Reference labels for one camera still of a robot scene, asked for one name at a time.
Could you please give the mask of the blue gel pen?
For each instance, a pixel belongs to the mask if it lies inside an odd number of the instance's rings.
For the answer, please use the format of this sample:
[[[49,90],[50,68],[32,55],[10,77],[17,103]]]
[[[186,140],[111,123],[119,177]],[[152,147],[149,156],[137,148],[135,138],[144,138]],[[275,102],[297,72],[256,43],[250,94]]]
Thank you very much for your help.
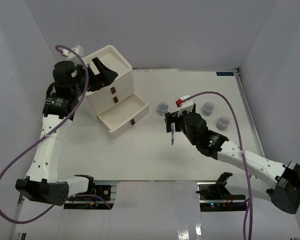
[[[175,123],[171,124],[171,145],[174,145]]]

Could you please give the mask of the clear jar of paper clips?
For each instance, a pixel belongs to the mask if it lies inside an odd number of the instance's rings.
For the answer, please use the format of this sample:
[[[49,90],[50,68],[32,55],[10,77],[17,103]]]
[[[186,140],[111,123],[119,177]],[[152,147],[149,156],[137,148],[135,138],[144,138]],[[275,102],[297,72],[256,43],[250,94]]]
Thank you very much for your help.
[[[157,105],[157,113],[161,116],[164,116],[169,110],[169,104],[166,102],[160,102]]]

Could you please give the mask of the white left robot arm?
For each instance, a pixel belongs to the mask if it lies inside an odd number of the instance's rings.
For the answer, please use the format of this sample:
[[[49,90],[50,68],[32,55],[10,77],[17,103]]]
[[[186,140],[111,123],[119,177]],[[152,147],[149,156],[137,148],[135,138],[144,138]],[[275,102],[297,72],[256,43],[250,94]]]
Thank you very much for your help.
[[[15,188],[29,201],[62,206],[69,198],[80,194],[89,200],[95,196],[94,178],[77,174],[68,179],[58,178],[58,162],[62,145],[74,117],[70,114],[87,90],[94,92],[113,83],[118,74],[106,67],[98,57],[92,59],[98,74],[87,71],[72,61],[60,61],[52,72],[54,82],[46,91],[41,137],[32,164],[24,179]]]

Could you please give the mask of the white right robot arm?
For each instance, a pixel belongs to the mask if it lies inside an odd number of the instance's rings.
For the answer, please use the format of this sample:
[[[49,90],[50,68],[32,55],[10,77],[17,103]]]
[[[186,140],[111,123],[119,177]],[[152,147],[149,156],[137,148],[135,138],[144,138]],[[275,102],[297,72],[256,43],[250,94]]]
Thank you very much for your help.
[[[188,104],[164,115],[166,131],[182,132],[189,142],[204,156],[213,158],[243,171],[248,170],[266,185],[262,199],[272,202],[288,214],[296,214],[300,206],[300,165],[271,161],[250,151],[243,151],[226,136],[207,127],[206,121],[196,113],[196,105]]]

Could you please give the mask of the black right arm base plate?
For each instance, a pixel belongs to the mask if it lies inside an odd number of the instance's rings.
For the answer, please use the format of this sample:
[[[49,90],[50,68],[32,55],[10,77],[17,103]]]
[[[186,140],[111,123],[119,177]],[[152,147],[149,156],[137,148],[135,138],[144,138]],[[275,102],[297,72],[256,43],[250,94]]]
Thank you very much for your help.
[[[231,205],[235,200],[241,201],[239,204],[246,204],[249,199],[239,199],[239,197],[244,197],[243,195],[231,194],[227,189],[227,181],[233,176],[231,172],[223,172],[216,181],[213,182],[198,182],[198,190],[196,191],[199,194],[199,199],[201,201],[212,201],[217,202],[221,201],[224,206]]]

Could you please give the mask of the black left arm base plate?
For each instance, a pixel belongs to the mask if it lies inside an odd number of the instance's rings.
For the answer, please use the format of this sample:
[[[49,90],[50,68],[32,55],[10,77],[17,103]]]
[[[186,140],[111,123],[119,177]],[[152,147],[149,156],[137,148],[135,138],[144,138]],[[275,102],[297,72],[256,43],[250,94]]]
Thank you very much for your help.
[[[72,196],[68,199],[68,201],[94,201],[99,200],[94,195],[101,197],[105,201],[111,200],[112,194],[112,186],[111,185],[93,185],[88,191],[84,193],[78,193],[76,196]]]

